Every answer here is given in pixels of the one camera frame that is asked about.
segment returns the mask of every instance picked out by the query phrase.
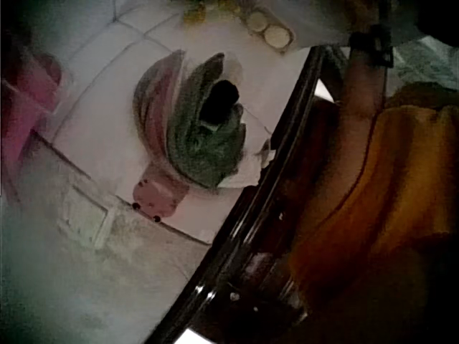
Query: white tiled floor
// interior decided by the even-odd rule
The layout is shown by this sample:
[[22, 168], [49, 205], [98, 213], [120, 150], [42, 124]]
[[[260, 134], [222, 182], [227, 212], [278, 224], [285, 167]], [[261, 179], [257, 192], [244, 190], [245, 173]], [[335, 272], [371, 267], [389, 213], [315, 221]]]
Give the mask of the white tiled floor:
[[146, 33], [181, 11], [183, 11], [182, 6], [174, 1], [158, 0], [154, 3], [137, 6], [123, 14], [118, 20]]
[[28, 1], [32, 44], [67, 62], [114, 16], [113, 0]]
[[[66, 100], [66, 110], [70, 110], [91, 82], [130, 44], [142, 39], [141, 34], [122, 25], [113, 23], [98, 36], [88, 42], [68, 62], [67, 68], [71, 73], [73, 85], [70, 99]], [[52, 142], [62, 121], [68, 116], [65, 111], [59, 111], [49, 118], [39, 128], [39, 133]]]
[[149, 163], [132, 115], [133, 92], [143, 73], [168, 53], [148, 40], [129, 47], [78, 100], [55, 140], [75, 165], [129, 202]]
[[[70, 60], [77, 84], [74, 95], [81, 97], [54, 145], [93, 180], [129, 203], [148, 165], [133, 121], [132, 94], [155, 61], [179, 48], [195, 63], [217, 52], [231, 52], [243, 68], [241, 103], [273, 131], [308, 55], [308, 49], [302, 49], [281, 56], [228, 16], [208, 16], [204, 24], [185, 28], [177, 11], [177, 4], [162, 1], [128, 11], [120, 18], [128, 26], [111, 24]], [[61, 119], [49, 126], [46, 138], [55, 134]], [[241, 191], [222, 189], [210, 195], [191, 190], [176, 213], [163, 221], [212, 242]]]

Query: yellow cloth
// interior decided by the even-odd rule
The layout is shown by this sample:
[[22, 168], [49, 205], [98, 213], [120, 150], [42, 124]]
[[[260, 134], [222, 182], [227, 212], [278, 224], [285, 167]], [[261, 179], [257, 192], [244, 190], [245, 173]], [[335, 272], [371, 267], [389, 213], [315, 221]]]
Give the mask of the yellow cloth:
[[318, 228], [299, 229], [290, 268], [306, 302], [322, 304], [370, 264], [457, 225], [458, 105], [457, 93], [425, 84], [387, 102], [347, 199]]

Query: green towel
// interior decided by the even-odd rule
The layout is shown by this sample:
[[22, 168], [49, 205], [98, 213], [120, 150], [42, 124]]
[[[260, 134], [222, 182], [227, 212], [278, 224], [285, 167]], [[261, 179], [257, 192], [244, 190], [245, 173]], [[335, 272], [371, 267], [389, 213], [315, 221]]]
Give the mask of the green towel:
[[174, 168], [205, 188], [216, 188], [237, 171], [245, 141], [240, 104], [216, 130], [199, 120], [204, 101], [223, 72], [223, 54], [199, 65], [182, 85], [174, 114], [167, 125], [168, 158]]

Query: person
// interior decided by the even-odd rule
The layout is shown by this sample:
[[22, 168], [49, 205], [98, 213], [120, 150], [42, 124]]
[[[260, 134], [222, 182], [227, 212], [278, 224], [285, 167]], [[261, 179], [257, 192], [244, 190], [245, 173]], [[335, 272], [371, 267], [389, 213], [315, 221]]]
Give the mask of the person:
[[385, 100], [390, 61], [369, 42], [384, 41], [371, 10], [351, 39], [336, 144], [290, 253], [310, 315], [276, 343], [457, 337], [459, 93], [419, 82]]

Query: wristwatch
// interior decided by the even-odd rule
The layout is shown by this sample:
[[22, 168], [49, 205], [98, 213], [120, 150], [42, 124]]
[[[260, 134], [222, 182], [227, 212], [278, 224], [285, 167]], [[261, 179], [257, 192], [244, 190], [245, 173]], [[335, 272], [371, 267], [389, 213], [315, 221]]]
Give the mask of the wristwatch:
[[382, 25], [373, 25], [369, 33], [354, 32], [349, 39], [351, 50], [367, 52], [372, 57], [376, 66], [392, 68], [394, 66], [394, 54], [390, 31]]

